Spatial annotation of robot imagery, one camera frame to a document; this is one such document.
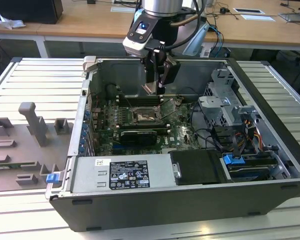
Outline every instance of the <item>barcode sticker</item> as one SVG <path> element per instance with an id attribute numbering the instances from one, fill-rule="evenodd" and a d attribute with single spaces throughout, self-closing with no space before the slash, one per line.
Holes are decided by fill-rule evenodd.
<path id="1" fill-rule="evenodd" d="M 111 158 L 97 158 L 95 160 L 95 166 L 110 166 Z"/>

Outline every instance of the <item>sticker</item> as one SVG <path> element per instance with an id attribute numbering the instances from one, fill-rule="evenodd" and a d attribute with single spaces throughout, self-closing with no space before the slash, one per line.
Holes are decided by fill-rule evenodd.
<path id="1" fill-rule="evenodd" d="M 147 161 L 109 161 L 109 165 L 111 190 L 150 188 Z"/>
<path id="2" fill-rule="evenodd" d="M 95 160 L 95 163 L 94 165 L 97 167 L 97 166 L 109 166 L 110 165 L 110 162 L 111 162 L 111 159 L 110 158 L 98 158 Z"/>

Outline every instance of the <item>motherboard chip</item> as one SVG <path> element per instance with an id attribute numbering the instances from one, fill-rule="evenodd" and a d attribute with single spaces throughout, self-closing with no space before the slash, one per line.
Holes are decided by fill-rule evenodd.
<path id="1" fill-rule="evenodd" d="M 138 107 L 133 109 L 133 118 L 136 123 L 155 122 L 157 115 L 153 107 Z"/>

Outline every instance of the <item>white paper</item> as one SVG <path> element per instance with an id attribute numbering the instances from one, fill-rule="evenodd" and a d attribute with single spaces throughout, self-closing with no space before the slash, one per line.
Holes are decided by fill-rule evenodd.
<path id="1" fill-rule="evenodd" d="M 241 15 L 245 20 L 257 20 L 257 21 L 271 21 L 275 22 L 275 20 L 270 16 L 257 16 L 257 15 Z"/>
<path id="2" fill-rule="evenodd" d="M 23 28 L 26 26 L 24 22 L 21 20 L 10 20 L 1 16 L 1 14 L 0 14 L 0 24 L 10 30 L 12 30 L 12 28 Z"/>

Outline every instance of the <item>floor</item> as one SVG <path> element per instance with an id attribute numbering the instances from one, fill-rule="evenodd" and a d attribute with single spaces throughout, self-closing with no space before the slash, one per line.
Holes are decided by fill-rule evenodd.
<path id="1" fill-rule="evenodd" d="M 47 46 L 53 58 L 83 58 L 84 56 L 97 55 L 97 56 L 125 56 L 126 52 L 120 43 L 94 43 L 84 42 L 85 53 L 80 53 L 79 44 L 77 42 L 61 42 L 49 41 Z M 30 40 L 0 40 L 0 46 L 7 53 L 0 48 L 0 74 L 8 65 L 9 57 L 27 57 L 38 58 L 40 57 L 39 51 L 35 42 Z M 223 57 L 226 49 L 219 53 L 219 57 Z M 230 49 L 230 57 L 236 60 L 248 61 L 252 55 L 252 49 Z M 296 76 L 300 72 L 300 62 L 296 63 L 295 59 L 297 54 L 291 51 L 270 51 L 260 50 L 255 56 L 258 61 L 268 61 L 276 69 L 276 71 L 283 76 L 288 82 L 294 82 Z M 300 75 L 293 84 L 295 89 L 300 88 Z"/>

